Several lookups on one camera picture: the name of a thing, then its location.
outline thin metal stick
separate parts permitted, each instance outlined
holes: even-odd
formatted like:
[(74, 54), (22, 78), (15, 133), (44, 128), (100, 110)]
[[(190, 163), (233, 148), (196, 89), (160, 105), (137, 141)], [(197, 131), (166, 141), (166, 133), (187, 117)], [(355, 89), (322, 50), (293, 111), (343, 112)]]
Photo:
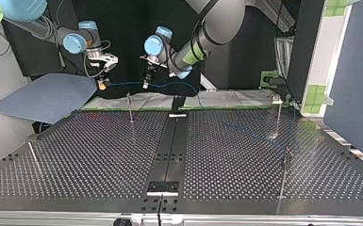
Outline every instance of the thin metal stick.
[(133, 123), (134, 120), (132, 118), (131, 96), (130, 96), (130, 93), (129, 92), (127, 92), (127, 98), (128, 98), (128, 112), (130, 113), (130, 122)]

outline gray surface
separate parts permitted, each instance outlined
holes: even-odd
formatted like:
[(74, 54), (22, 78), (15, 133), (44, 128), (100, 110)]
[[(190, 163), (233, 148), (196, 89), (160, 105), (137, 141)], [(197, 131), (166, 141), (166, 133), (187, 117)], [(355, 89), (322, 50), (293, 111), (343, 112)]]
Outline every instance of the gray surface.
[[(183, 186), (168, 199), (179, 213), (363, 216), (363, 162), (292, 111), (283, 110), (276, 138), (276, 109), (190, 112), (182, 130), (186, 161), (168, 170)], [(286, 147), (293, 159), (280, 201)]]
[(0, 113), (54, 124), (85, 104), (96, 86), (88, 77), (49, 73), (0, 101)]
[[(75, 113), (0, 162), (0, 210), (363, 217), (363, 162), (294, 113)], [(178, 197), (146, 197), (162, 180)]]
[(324, 122), (363, 152), (363, 0), (355, 3)]
[(27, 148), (1, 161), (0, 208), (139, 212), (166, 116), (76, 114), (34, 145), (39, 162)]
[[(221, 91), (201, 91), (199, 96), (187, 97), (183, 108), (203, 107), (229, 107), (229, 106), (256, 106), (266, 107), (271, 104), (270, 95), (272, 91), (262, 90), (221, 90)], [(131, 108), (133, 110), (143, 110), (147, 108), (171, 109), (173, 96), (160, 93), (138, 93), (131, 96)], [(112, 109), (128, 110), (128, 98), (124, 97), (116, 100), (106, 100), (95, 98), (82, 107), (86, 110)]]

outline black curtain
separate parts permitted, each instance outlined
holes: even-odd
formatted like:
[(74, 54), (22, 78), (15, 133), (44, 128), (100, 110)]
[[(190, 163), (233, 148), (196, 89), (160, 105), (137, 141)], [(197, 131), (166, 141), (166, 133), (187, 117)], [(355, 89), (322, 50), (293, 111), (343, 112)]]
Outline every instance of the black curtain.
[[(173, 31), (172, 45), (177, 50), (190, 40), (190, 34), (197, 21), (196, 12), (184, 0), (74, 0), (78, 20), (94, 20), (98, 24), (102, 40), (110, 40), (108, 52), (119, 58), (119, 64), (111, 71), (111, 83), (142, 81), (146, 61), (139, 59), (144, 55), (143, 44), (155, 33), (158, 25)], [(170, 78), (164, 69), (157, 73), (154, 84), (186, 82), (199, 90), (200, 67), (186, 79)], [(170, 85), (166, 88), (150, 87), (149, 91), (170, 95), (194, 96), (195, 92), (185, 85)], [(141, 85), (114, 86), (98, 91), (103, 98), (124, 97), (127, 92), (144, 91)]]

